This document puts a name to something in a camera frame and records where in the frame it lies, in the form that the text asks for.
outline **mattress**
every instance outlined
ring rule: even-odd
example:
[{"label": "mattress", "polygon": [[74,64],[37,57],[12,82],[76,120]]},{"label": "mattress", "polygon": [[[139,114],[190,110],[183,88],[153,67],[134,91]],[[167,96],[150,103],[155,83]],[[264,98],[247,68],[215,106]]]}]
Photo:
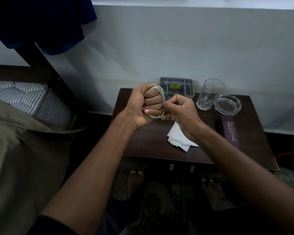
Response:
[{"label": "mattress", "polygon": [[71,110],[47,84],[0,81],[0,100],[62,128],[72,123]]}]

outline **brown table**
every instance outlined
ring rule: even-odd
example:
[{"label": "brown table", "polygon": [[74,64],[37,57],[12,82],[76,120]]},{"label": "brown table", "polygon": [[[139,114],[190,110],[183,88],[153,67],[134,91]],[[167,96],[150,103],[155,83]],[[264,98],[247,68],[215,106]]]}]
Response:
[{"label": "brown table", "polygon": [[[112,120],[125,108],[131,92],[132,89],[129,88],[120,89]],[[199,93],[196,93],[193,101],[196,101],[198,96]],[[264,168],[278,170],[279,167],[260,124],[251,98],[248,95],[236,95],[236,97],[242,103],[242,109],[234,116],[240,150]],[[214,106],[207,111],[197,109],[197,112],[202,121],[215,130],[215,123],[220,117],[220,113],[215,110]],[[155,119],[134,134],[124,155],[214,164],[200,147],[190,147],[188,152],[185,153],[181,148],[170,144],[167,134],[173,124],[173,121]]]}]

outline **black sleeve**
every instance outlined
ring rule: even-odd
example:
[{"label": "black sleeve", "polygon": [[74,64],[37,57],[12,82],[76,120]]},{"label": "black sleeve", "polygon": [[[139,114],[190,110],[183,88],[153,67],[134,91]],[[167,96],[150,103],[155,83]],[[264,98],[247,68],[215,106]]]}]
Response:
[{"label": "black sleeve", "polygon": [[39,215],[27,235],[77,235],[63,223],[45,215]]}]

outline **white cable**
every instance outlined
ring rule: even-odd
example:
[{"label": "white cable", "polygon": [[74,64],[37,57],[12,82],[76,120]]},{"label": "white cable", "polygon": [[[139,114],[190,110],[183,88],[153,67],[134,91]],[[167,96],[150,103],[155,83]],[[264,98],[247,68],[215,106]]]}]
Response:
[{"label": "white cable", "polygon": [[[162,89],[162,87],[160,86],[154,86],[152,87],[150,90],[157,90],[159,93],[160,93],[160,96],[161,96],[161,103],[165,103],[165,93]],[[158,119],[158,118],[161,118],[163,115],[164,115],[164,110],[162,110],[162,113],[157,117],[157,116],[152,116],[152,115],[149,115],[151,118],[153,119]]]}]

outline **folded tissue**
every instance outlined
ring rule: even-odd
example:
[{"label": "folded tissue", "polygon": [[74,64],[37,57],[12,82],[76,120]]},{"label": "folded tissue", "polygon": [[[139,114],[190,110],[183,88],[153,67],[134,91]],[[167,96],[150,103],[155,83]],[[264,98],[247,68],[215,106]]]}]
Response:
[{"label": "folded tissue", "polygon": [[168,141],[174,146],[182,148],[185,152],[188,151],[190,146],[198,147],[198,145],[188,138],[182,133],[180,126],[178,123],[174,122],[170,132],[167,135],[169,137]]}]

